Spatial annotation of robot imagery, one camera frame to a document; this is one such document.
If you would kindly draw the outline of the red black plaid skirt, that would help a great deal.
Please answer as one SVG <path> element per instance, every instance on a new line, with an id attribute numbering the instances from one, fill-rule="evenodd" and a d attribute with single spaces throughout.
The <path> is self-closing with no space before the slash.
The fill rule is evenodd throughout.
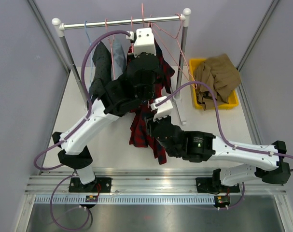
<path id="1" fill-rule="evenodd" d="M 155 43 L 156 55 L 159 59 L 160 68 L 163 70 L 164 78 L 163 82 L 156 84 L 154 88 L 155 97 L 161 97 L 162 89 L 165 89 L 167 93 L 171 93 L 171 77 L 174 75 L 174 69 L 164 60 L 163 52 L 158 43 Z M 135 113 L 135 117 L 130 126 L 131 136 L 129 144 L 135 147 L 147 148 L 150 147 L 153 150 L 153 155 L 158 159 L 160 165 L 167 162 L 165 149 L 147 133 L 147 127 L 145 119 L 153 115 L 149 104 L 153 101 L 143 102 L 137 109 L 131 112 Z"/>

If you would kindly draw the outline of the light grey-blue skirt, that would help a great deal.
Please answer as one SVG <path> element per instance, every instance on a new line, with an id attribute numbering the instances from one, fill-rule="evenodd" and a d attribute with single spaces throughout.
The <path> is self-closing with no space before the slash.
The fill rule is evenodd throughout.
<path id="1" fill-rule="evenodd" d="M 123 47 L 118 39 L 112 43 L 113 65 L 111 67 L 111 79 L 118 79 L 126 70 L 126 58 Z"/>

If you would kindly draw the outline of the tan khaki skirt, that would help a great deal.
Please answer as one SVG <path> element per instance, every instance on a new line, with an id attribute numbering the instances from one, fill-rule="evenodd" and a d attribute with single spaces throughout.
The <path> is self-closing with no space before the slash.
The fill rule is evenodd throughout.
<path id="1" fill-rule="evenodd" d="M 229 105 L 230 96 L 241 84 L 240 74 L 227 54 L 210 57 L 193 69 L 193 78 L 207 85 L 198 85 L 196 100 L 204 110 L 214 108 L 211 91 L 218 106 Z"/>

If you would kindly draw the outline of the red polka dot skirt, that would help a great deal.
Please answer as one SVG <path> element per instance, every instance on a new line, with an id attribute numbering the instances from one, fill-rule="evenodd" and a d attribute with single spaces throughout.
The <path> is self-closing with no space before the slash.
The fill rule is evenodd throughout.
<path id="1" fill-rule="evenodd" d="M 130 46 L 126 56 L 127 63 L 129 63 L 132 59 L 134 59 L 134 54 L 133 54 L 133 48 L 132 46 Z"/>

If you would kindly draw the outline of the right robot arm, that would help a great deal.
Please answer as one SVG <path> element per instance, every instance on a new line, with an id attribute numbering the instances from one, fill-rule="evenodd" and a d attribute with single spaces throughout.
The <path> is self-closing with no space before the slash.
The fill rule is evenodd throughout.
<path id="1" fill-rule="evenodd" d="M 283 185 L 288 182 L 290 166 L 277 153 L 286 153 L 286 144 L 275 141 L 271 145 L 227 145 L 223 138 L 201 131 L 183 131 L 171 123 L 171 117 L 145 119 L 147 133 L 166 151 L 168 156 L 193 163 L 230 161 L 232 168 L 217 168 L 211 177 L 196 178 L 199 193 L 237 193 L 239 184 L 261 179 L 264 183 Z"/>

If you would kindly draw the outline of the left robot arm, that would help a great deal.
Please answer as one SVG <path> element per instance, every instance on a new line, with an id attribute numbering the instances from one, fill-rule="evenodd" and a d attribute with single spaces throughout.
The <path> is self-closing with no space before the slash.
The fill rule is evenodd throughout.
<path id="1" fill-rule="evenodd" d="M 110 52 L 95 53 L 92 60 L 96 69 L 88 112 L 67 132 L 52 135 L 55 143 L 61 143 L 60 163 L 76 171 L 79 185 L 86 192 L 97 185 L 87 144 L 106 126 L 154 99 L 155 86 L 163 76 L 158 57 L 150 53 L 130 56 L 125 71 L 115 80 L 111 79 Z"/>

